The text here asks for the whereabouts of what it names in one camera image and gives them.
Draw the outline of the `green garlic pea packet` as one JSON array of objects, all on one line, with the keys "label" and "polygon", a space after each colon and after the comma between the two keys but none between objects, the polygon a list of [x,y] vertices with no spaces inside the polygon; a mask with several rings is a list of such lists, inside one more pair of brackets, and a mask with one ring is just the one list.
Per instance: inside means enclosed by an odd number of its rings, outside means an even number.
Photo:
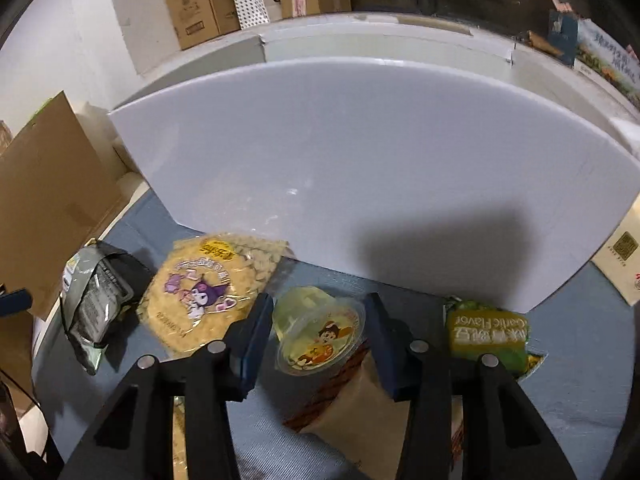
[{"label": "green garlic pea packet", "polygon": [[526,316],[476,300],[449,297],[444,303],[449,353],[477,361],[493,354],[517,380],[532,374],[548,353],[529,348]]}]

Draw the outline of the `cream tissue box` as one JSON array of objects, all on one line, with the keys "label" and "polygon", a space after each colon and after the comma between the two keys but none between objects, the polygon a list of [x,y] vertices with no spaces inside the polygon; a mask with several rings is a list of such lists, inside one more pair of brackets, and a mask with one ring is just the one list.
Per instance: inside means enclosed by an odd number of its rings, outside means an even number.
[{"label": "cream tissue box", "polygon": [[639,229],[639,205],[634,204],[591,259],[631,307],[640,298]]}]

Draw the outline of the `clear popcorn cartoon bag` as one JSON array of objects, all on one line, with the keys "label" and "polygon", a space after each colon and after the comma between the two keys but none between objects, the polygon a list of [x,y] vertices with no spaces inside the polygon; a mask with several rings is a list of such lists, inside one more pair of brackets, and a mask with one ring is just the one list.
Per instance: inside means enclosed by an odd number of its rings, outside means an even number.
[{"label": "clear popcorn cartoon bag", "polygon": [[177,240],[138,318],[172,356],[190,356],[247,317],[287,247],[284,240],[231,233]]}]

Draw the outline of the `green jelly cup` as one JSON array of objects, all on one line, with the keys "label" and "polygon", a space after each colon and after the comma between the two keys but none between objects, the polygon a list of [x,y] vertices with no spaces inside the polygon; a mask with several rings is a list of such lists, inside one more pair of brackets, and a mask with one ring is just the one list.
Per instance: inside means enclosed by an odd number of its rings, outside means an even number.
[{"label": "green jelly cup", "polygon": [[316,374],[348,359],[363,341],[364,305],[314,287],[294,287],[276,302],[272,327],[277,368],[292,376]]}]

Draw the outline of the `landscape picture box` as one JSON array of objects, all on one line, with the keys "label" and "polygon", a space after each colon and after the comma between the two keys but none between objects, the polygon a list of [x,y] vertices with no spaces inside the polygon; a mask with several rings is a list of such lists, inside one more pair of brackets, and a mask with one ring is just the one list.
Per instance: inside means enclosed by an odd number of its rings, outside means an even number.
[{"label": "landscape picture box", "polygon": [[551,10],[547,41],[562,63],[579,60],[639,108],[639,62],[593,21]]}]

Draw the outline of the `beige brown-edged snack packet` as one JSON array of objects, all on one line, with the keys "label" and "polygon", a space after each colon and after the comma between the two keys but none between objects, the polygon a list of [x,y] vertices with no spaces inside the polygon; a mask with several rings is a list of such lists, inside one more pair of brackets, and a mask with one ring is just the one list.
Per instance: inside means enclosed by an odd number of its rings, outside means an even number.
[{"label": "beige brown-edged snack packet", "polygon": [[314,434],[371,479],[393,479],[408,415],[409,404],[387,395],[369,346],[360,344],[283,426]]}]

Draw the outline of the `white storage box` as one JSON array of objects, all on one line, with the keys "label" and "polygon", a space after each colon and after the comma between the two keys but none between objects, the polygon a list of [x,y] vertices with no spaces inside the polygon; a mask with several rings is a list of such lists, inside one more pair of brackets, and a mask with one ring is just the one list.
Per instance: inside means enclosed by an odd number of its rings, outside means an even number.
[{"label": "white storage box", "polygon": [[526,312],[639,192],[605,84],[486,30],[332,14],[181,52],[111,111],[182,226],[286,240],[299,260]]}]

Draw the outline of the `grey foil snack bag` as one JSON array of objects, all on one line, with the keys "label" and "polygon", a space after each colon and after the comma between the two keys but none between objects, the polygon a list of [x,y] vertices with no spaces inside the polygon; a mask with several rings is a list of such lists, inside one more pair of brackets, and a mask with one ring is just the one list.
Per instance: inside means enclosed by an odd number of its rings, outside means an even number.
[{"label": "grey foil snack bag", "polygon": [[65,336],[86,373],[96,374],[122,315],[138,305],[153,273],[104,240],[89,240],[65,263],[60,309]]}]

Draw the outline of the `brown cardboard sheet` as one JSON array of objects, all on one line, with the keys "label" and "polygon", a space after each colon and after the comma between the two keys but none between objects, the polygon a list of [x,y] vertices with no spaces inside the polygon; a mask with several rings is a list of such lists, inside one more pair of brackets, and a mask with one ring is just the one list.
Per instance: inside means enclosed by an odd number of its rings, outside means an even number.
[{"label": "brown cardboard sheet", "polygon": [[1,283],[32,306],[1,321],[1,378],[19,413],[32,404],[32,326],[58,300],[65,263],[126,200],[58,93],[1,155]]}]

